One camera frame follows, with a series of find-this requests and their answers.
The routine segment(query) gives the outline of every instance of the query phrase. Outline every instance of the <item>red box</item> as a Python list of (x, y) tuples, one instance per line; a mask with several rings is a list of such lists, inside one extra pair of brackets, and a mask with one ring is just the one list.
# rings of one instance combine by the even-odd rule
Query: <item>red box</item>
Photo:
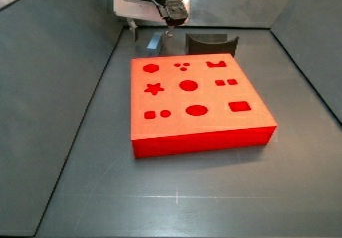
[(131, 63), (137, 158), (267, 144), (277, 122), (230, 54)]

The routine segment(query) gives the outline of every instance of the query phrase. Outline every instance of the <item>star-shaped hole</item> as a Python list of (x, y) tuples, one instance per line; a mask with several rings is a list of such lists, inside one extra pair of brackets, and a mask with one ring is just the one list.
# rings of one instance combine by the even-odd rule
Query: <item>star-shaped hole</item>
[(153, 95), (155, 96), (159, 91), (165, 91), (165, 89), (161, 86), (161, 83), (147, 84), (147, 89), (145, 90), (145, 92), (151, 92)]

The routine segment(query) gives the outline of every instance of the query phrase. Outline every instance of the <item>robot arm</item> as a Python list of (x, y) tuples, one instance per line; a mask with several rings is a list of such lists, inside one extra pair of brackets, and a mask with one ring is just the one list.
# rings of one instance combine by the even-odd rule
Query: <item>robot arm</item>
[(183, 25), (189, 20), (189, 0), (114, 0), (118, 16), (154, 22), (166, 22), (169, 27)]

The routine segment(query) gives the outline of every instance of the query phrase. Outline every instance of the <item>square hole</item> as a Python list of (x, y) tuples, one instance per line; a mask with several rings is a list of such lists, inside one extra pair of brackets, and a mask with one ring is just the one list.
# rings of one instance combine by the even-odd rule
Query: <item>square hole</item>
[(229, 85), (237, 85), (238, 84), (238, 81), (235, 79), (229, 79), (227, 82), (229, 82)]
[(215, 83), (217, 83), (218, 86), (225, 86), (226, 85), (223, 80), (217, 80)]
[(246, 101), (230, 102), (229, 106), (233, 112), (243, 112), (251, 110), (250, 104)]

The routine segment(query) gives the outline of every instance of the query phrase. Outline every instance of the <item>hole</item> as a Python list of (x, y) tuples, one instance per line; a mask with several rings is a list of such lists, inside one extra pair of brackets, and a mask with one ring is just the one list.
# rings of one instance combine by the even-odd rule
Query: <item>hole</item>
[(145, 92), (151, 92), (155, 96), (159, 93), (159, 91), (165, 91), (165, 89), (161, 86), (161, 83), (147, 84), (147, 89), (145, 90)]
[(189, 115), (202, 116), (209, 112), (209, 109), (205, 106), (194, 105), (187, 108), (186, 112)]
[(217, 80), (215, 83), (217, 83), (218, 86), (225, 86), (226, 85), (223, 80)]
[(159, 71), (159, 66), (155, 64), (149, 64), (143, 67), (143, 69), (145, 69), (145, 72), (147, 73), (155, 73)]
[(163, 111), (161, 112), (161, 116), (162, 116), (163, 118), (169, 118), (169, 117), (171, 116), (171, 112), (170, 112), (169, 110), (163, 110)]
[(229, 106), (233, 112), (243, 112), (251, 110), (250, 104), (246, 101), (230, 102)]
[(227, 67), (227, 64), (226, 64), (225, 61), (219, 61), (218, 64), (215, 64), (215, 63), (207, 61), (207, 66), (209, 66), (210, 68), (215, 68), (215, 67)]
[(198, 83), (195, 81), (186, 80), (179, 83), (179, 87), (185, 91), (194, 91), (198, 89)]
[(229, 82), (229, 85), (237, 85), (238, 84), (238, 81), (235, 79), (229, 79), (227, 82)]
[(155, 119), (155, 111), (147, 111), (145, 112), (145, 119), (151, 120)]

